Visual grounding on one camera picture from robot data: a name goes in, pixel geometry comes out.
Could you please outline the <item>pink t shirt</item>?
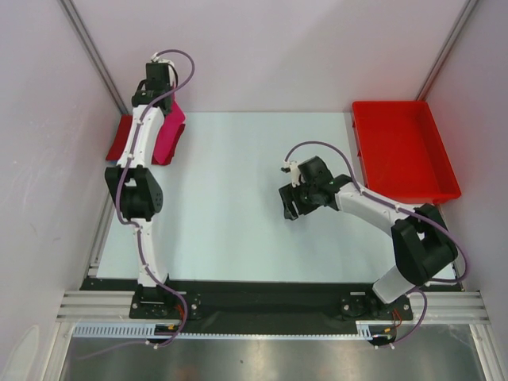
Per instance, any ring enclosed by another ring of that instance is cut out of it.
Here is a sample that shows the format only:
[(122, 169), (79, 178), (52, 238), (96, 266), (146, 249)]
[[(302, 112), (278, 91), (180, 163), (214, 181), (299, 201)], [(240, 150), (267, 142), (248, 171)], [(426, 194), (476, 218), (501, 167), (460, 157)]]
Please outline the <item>pink t shirt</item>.
[(152, 154), (152, 164), (167, 166), (171, 163), (177, 144), (185, 129), (186, 116), (174, 101), (171, 112), (164, 118), (160, 128)]

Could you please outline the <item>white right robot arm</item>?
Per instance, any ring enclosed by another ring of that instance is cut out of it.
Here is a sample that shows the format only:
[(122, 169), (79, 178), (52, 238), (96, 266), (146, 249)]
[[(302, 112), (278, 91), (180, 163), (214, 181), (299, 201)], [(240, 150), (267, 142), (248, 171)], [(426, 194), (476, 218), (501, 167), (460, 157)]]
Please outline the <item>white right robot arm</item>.
[(374, 318), (385, 318), (399, 297), (431, 281), (458, 257), (439, 210), (431, 204), (398, 206), (368, 192), (350, 175), (334, 177), (318, 156), (301, 163), (286, 161), (281, 171), (291, 177), (279, 188), (285, 219), (294, 221), (329, 207), (358, 217), (392, 239), (395, 265), (373, 283), (366, 298), (367, 311)]

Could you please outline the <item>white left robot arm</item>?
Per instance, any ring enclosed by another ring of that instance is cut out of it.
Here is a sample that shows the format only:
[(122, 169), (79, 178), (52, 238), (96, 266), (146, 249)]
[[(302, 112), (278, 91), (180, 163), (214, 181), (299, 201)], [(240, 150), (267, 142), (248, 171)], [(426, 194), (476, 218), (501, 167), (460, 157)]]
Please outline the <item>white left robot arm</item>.
[(131, 301), (131, 318), (165, 318), (178, 298), (168, 290), (168, 269), (156, 255), (154, 217), (162, 210), (162, 187), (151, 172), (160, 129), (173, 104), (178, 75), (168, 60), (151, 59), (145, 78), (132, 96), (131, 125), (121, 154), (105, 170), (105, 181), (117, 219), (133, 230), (137, 251), (137, 286)]

